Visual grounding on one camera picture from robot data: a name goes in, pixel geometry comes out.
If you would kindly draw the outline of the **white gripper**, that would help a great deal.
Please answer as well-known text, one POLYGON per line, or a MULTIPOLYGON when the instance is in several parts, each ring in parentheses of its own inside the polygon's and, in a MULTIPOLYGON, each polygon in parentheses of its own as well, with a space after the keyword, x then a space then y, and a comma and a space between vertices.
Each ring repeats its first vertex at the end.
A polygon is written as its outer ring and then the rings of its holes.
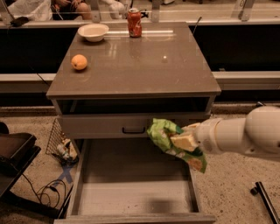
POLYGON ((189 124, 181 129, 183 131, 195 130, 195 138, 193 134, 179 134, 172 136, 171 142, 174 146, 184 151, 194 151, 199 145, 199 148, 205 153, 221 154, 215 134, 216 127, 220 121, 220 118, 215 118, 205 120, 202 123, 189 124))

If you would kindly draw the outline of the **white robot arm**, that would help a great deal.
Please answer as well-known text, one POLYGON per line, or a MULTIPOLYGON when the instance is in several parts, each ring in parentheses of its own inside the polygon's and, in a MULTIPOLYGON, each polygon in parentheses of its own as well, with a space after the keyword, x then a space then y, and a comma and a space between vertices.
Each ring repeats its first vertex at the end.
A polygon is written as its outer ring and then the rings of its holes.
POLYGON ((280 108, 261 106, 245 118, 208 119, 183 128, 182 134, 171 137, 174 146, 194 152, 239 153, 247 157, 279 161, 280 108))

